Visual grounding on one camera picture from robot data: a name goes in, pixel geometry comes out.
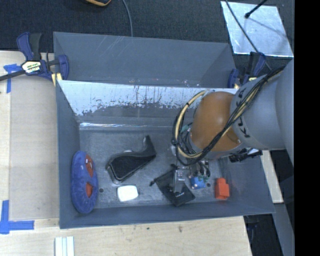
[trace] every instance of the black cable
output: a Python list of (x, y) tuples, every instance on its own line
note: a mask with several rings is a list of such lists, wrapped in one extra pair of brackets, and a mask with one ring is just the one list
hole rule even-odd
[(133, 30), (133, 27), (132, 27), (132, 20), (131, 20), (130, 11), (129, 11), (129, 8), (128, 8), (128, 6), (127, 6), (126, 0), (122, 0), (122, 2), (123, 2), (123, 4), (124, 4), (124, 7), (125, 7), (125, 9), (126, 9), (126, 12), (128, 13), (129, 22), (130, 22), (131, 36), (133, 37), (133, 36), (134, 36), (134, 30)]
[[(239, 25), (240, 29), (242, 30), (243, 34), (245, 35), (245, 37), (248, 39), (249, 43), (252, 45), (252, 47), (254, 48), (254, 50), (259, 53), (259, 50), (257, 49), (257, 47), (254, 45), (254, 43), (251, 41), (251, 39), (249, 38), (249, 36), (247, 35), (245, 29), (241, 26), (239, 20), (237, 19), (234, 11), (231, 9), (231, 6), (229, 5), (228, 0), (225, 0), (226, 5), (228, 6), (233, 18), (235, 19), (236, 23)], [(271, 71), (272, 68), (269, 66), (269, 64), (267, 63), (267, 60), (265, 61), (265, 65), (266, 67)]]

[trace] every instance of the blue sponge toy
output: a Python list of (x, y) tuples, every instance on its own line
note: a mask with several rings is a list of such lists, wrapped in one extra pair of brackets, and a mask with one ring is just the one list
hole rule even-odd
[(71, 167), (71, 199), (74, 207), (82, 214), (90, 213), (98, 197), (98, 176), (91, 157), (77, 151)]

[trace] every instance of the black object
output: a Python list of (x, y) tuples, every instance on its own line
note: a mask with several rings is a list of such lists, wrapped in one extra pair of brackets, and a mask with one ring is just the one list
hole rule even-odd
[(105, 168), (110, 171), (113, 181), (123, 182), (156, 157), (157, 153), (149, 135), (144, 137), (143, 147), (142, 151), (124, 152), (111, 157)]
[(177, 167), (172, 164), (173, 168), (166, 172), (165, 174), (159, 176), (158, 178), (155, 178), (153, 182), (150, 183), (150, 186), (152, 186), (154, 183), (157, 184), (161, 192), (164, 194), (164, 196), (169, 199), (169, 201), (176, 207), (179, 207), (196, 197), (190, 189), (187, 187), (185, 183), (183, 183), (183, 186), (181, 188), (181, 192), (174, 192), (174, 177), (177, 170)]
[(266, 1), (268, 0), (263, 0), (261, 3), (259, 3), (256, 7), (254, 7), (251, 11), (247, 12), (244, 17), (247, 19), (249, 18), (249, 16), (255, 11), (257, 10), (260, 6), (262, 6)]
[(233, 155), (230, 155), (229, 156), (229, 160), (231, 163), (235, 163), (235, 162), (241, 162), (247, 158), (254, 158), (254, 157), (257, 157), (257, 156), (261, 156), (262, 155), (262, 151), (259, 150), (255, 153), (251, 153), (250, 154), (250, 151), (247, 151), (245, 148), (244, 149), (241, 149), (239, 151), (238, 154), (233, 154)]

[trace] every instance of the orange object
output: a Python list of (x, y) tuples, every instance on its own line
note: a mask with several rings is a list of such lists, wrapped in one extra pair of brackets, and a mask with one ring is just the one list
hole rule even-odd
[(225, 200), (230, 197), (229, 185), (225, 178), (218, 178), (214, 187), (215, 198)]
[(85, 167), (92, 178), (94, 176), (94, 162), (88, 154), (85, 155)]
[(85, 192), (86, 192), (86, 195), (88, 196), (88, 198), (89, 197), (91, 197), (91, 195), (92, 195), (92, 192), (93, 192), (93, 186), (91, 185), (91, 184), (89, 184), (89, 183), (86, 183), (86, 185), (85, 185)]

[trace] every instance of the white sponge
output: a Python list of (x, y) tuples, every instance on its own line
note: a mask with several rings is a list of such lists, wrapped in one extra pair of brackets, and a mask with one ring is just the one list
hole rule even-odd
[(138, 190), (134, 185), (120, 186), (116, 192), (120, 202), (129, 201), (138, 197)]

